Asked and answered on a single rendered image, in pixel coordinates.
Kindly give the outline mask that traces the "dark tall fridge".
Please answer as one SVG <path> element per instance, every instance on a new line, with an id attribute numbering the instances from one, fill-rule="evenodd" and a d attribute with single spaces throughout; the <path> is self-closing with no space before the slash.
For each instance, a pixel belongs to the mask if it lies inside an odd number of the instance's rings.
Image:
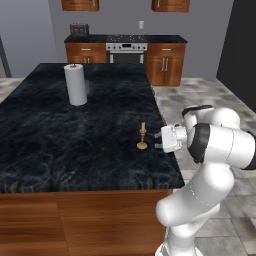
<path id="1" fill-rule="evenodd" d="M 234 0 L 216 78 L 256 113 L 256 0 Z"/>

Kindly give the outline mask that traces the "brass candlestick with candle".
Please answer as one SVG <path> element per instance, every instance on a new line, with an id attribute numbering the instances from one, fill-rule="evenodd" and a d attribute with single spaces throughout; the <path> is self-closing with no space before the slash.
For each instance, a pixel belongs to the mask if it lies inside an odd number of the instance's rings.
<path id="1" fill-rule="evenodd" d="M 140 129 L 141 141 L 137 143 L 137 148 L 140 150 L 145 150 L 147 148 L 147 143 L 144 141 L 145 134 L 146 134 L 146 124 L 142 123 L 141 129 Z"/>

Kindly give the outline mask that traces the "wooden base cabinet run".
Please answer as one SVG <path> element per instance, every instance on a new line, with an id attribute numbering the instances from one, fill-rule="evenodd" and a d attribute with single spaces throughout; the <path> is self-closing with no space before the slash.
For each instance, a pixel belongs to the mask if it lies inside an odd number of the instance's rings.
<path id="1" fill-rule="evenodd" d="M 185 43 L 149 43 L 146 74 L 153 86 L 179 86 Z"/>
<path id="2" fill-rule="evenodd" d="M 106 63 L 105 43 L 66 43 L 69 63 Z"/>

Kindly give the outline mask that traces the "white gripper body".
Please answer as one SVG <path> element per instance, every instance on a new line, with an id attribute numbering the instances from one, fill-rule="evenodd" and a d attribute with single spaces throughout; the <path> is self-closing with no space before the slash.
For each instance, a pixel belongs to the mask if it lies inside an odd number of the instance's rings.
<path id="1" fill-rule="evenodd" d="M 181 148 L 181 141 L 177 137 L 179 128 L 178 124 L 161 128 L 162 147 L 165 153 L 174 152 Z"/>

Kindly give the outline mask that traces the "black toaster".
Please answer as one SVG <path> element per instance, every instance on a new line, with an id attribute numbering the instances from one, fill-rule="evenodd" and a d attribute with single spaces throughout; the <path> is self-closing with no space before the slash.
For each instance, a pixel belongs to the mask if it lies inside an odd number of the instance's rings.
<path id="1" fill-rule="evenodd" d="M 83 23 L 73 23 L 70 25 L 70 34 L 76 37 L 86 37 L 89 35 L 89 25 Z"/>

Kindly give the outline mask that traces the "white paper towel roll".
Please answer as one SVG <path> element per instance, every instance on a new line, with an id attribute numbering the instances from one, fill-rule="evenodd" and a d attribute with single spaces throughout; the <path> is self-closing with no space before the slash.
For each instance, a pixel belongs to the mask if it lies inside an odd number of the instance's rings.
<path id="1" fill-rule="evenodd" d="M 73 106 L 87 103 L 87 89 L 84 69 L 81 64 L 68 64 L 64 67 L 69 102 Z"/>

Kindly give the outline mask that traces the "wooden wall cabinet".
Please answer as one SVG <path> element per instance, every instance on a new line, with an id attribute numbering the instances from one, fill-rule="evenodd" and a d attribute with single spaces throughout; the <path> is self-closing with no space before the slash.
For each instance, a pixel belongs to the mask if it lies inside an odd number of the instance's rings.
<path id="1" fill-rule="evenodd" d="M 64 11 L 98 11 L 99 0 L 61 0 Z"/>
<path id="2" fill-rule="evenodd" d="M 188 12 L 190 0 L 152 0 L 154 12 Z"/>

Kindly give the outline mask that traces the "dark marble dining table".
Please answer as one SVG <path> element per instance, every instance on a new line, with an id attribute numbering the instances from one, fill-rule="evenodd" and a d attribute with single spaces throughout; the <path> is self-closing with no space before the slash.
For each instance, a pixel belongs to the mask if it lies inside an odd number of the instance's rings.
<path id="1" fill-rule="evenodd" d="M 0 103 L 0 256 L 154 256 L 164 239 L 156 203 L 184 181 L 155 148 L 163 119 L 145 69 L 84 73 L 82 107 L 60 63 L 39 64 Z"/>

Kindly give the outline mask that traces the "stainless steel oven with hob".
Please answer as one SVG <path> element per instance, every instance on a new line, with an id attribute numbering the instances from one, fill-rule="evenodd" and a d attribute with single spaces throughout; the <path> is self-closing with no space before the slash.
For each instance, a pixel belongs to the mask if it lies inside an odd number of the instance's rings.
<path id="1" fill-rule="evenodd" d="M 143 35 L 109 35 L 107 61 L 111 64 L 145 64 L 147 40 Z"/>

